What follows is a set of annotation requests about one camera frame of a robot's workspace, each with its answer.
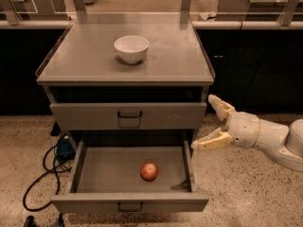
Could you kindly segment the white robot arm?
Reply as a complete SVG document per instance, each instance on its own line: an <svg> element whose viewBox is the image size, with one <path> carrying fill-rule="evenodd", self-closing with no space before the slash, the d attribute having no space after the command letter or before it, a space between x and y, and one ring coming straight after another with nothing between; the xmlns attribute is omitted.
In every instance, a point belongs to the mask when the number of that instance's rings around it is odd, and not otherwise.
<svg viewBox="0 0 303 227"><path fill-rule="evenodd" d="M208 96L208 102L225 125L193 141L193 149L223 148L229 144L245 149L254 148L281 166L303 171L302 119L286 126L260 119L255 114L237 112L232 105L214 95Z"/></svg>

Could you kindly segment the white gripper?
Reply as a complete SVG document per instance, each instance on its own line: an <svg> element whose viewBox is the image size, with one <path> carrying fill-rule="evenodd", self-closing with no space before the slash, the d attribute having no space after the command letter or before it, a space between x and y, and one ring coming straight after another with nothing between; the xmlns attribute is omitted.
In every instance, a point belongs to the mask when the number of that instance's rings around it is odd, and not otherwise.
<svg viewBox="0 0 303 227"><path fill-rule="evenodd" d="M235 113L235 108L215 95L208 96L208 102L221 121L226 121L227 131L217 128L209 135L191 143L192 149L206 150L223 148L233 144L241 148L251 148L255 145L260 128L260 119L245 112Z"/></svg>

